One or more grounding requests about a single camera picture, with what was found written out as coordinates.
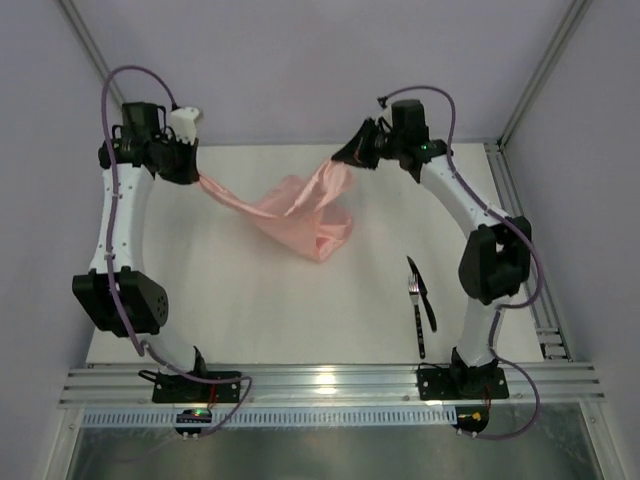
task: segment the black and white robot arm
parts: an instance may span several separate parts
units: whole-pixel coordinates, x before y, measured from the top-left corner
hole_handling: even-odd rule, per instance
[[[118,337],[129,336],[114,305],[107,273],[107,231],[113,208],[111,169],[117,168],[119,192],[111,257],[118,296],[138,344],[147,344],[158,357],[180,370],[193,372],[199,352],[167,323],[167,294],[144,273],[142,242],[147,201],[157,176],[180,185],[198,180],[195,152],[200,112],[192,107],[178,108],[170,112],[169,125],[165,126],[159,123],[160,112],[164,113],[161,107],[149,103],[123,105],[120,136],[115,136],[118,129],[114,128],[111,139],[116,165],[111,164],[106,145],[100,149],[104,204],[98,245],[89,272],[74,277],[73,293],[98,329]]]
[[[461,390],[475,390],[478,385],[483,387],[484,378],[497,366],[489,345],[496,309],[508,305],[528,278],[530,257],[517,236],[495,215],[489,215],[488,208],[481,207],[462,186],[451,169],[447,148],[442,140],[429,139],[422,104],[401,100],[365,120],[356,136],[332,158],[368,169],[375,169],[380,159],[398,160],[400,167],[435,195],[460,226],[467,246],[458,276],[469,299],[451,368]],[[511,219],[507,212],[476,195],[494,214],[508,219],[531,238],[531,226],[524,217]]]

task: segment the cloth fold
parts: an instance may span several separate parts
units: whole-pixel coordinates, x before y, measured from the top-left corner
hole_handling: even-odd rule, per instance
[[[215,180],[199,185],[221,204],[245,214],[260,230],[310,260],[323,262],[349,239],[351,215],[334,200],[353,185],[349,166],[326,160],[307,180],[289,175],[256,203],[246,203]]]

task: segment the fork handle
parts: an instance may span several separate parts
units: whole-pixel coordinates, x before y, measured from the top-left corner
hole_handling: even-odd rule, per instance
[[[422,320],[420,319],[420,307],[418,305],[413,306],[413,312],[416,317],[416,332],[418,333],[418,353],[420,358],[424,360],[424,336],[422,334]]]

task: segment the knife blade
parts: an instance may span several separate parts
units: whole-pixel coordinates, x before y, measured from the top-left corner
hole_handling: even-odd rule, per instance
[[[431,326],[432,332],[438,331],[438,323],[436,322],[436,315],[431,307],[431,303],[429,303],[429,299],[427,298],[427,286],[424,284],[424,280],[422,279],[422,275],[420,275],[420,270],[416,265],[416,262],[407,255],[407,261],[409,262],[409,268],[411,269],[411,273],[418,277],[418,288],[420,289],[420,297],[422,298],[422,303],[424,304],[424,308],[427,311],[427,318],[429,319],[429,325]]]

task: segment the grey wall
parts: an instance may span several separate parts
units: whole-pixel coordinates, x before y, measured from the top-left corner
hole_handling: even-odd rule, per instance
[[[205,112],[204,143],[339,143],[415,83],[496,138],[569,0],[77,0],[108,64],[141,63]],[[150,82],[119,79],[145,98]],[[435,132],[448,104],[424,97]]]
[[[508,145],[580,358],[640,456],[640,3],[593,2]]]
[[[98,234],[100,85],[50,0],[5,2],[0,65],[0,476],[23,480],[89,341],[71,277]]]

